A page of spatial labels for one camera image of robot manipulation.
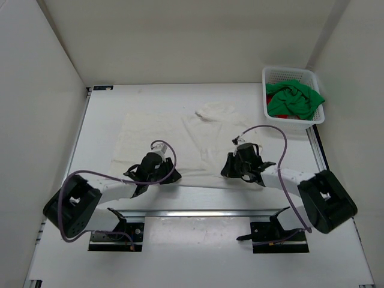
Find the white t shirt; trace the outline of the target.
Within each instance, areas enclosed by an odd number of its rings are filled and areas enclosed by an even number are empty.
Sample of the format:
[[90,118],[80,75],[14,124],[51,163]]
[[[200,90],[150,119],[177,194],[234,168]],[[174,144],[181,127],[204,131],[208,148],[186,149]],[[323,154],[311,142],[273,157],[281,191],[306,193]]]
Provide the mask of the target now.
[[193,114],[128,112],[122,122],[109,173],[122,177],[139,164],[155,140],[164,140],[176,152],[180,186],[261,190],[257,184],[221,176],[232,139],[253,126],[233,105],[206,103]]

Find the green t shirt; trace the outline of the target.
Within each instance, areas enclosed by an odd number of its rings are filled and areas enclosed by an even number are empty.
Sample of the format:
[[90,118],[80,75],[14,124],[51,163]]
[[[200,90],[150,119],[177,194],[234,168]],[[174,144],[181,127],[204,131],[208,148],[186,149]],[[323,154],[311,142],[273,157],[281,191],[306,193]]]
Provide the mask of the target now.
[[298,80],[287,80],[276,84],[267,83],[265,88],[266,95],[278,95],[285,101],[291,113],[300,120],[312,120],[317,108],[325,102],[317,91]]

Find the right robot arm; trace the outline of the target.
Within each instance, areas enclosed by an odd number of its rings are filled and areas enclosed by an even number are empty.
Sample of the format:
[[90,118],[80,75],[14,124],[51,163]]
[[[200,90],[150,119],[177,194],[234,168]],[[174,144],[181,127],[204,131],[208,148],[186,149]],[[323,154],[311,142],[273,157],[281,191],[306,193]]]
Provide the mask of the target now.
[[264,162],[259,147],[253,143],[241,144],[228,153],[221,175],[300,197],[302,206],[293,212],[299,218],[299,225],[305,224],[323,234],[333,231],[358,212],[357,205],[330,170],[305,173],[282,169],[277,163]]

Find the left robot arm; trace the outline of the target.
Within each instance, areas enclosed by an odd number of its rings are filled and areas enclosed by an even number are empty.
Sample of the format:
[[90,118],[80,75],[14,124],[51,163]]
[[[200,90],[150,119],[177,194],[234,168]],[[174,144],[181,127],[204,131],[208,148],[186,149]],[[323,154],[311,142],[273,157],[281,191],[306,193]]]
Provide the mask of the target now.
[[[97,213],[97,206],[113,200],[132,199],[146,192],[151,185],[178,182],[182,175],[176,169],[176,158],[165,157],[162,150],[147,153],[141,163],[123,173],[124,179],[90,170],[70,174],[59,190],[46,203],[43,215],[60,231],[65,242],[73,242],[84,233],[106,233],[112,240],[127,235],[122,215],[109,208]],[[107,221],[91,229],[89,222],[100,215]]]

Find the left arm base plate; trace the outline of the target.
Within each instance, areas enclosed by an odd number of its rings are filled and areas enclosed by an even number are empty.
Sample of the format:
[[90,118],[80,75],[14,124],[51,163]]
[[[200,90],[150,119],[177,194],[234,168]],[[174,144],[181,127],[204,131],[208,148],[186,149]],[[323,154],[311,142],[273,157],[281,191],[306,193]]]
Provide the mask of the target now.
[[144,217],[128,217],[124,222],[120,221],[113,230],[114,232],[123,232],[123,235],[92,232],[89,239],[88,251],[141,252],[143,248],[144,230]]

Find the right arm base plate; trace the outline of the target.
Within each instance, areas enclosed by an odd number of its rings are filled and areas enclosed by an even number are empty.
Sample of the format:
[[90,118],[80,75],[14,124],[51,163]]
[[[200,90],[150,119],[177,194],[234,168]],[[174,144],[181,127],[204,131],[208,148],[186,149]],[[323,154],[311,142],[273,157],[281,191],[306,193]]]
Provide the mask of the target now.
[[285,230],[278,216],[290,207],[275,210],[272,215],[250,218],[250,233],[237,241],[251,241],[254,254],[309,253],[305,232],[300,228]]

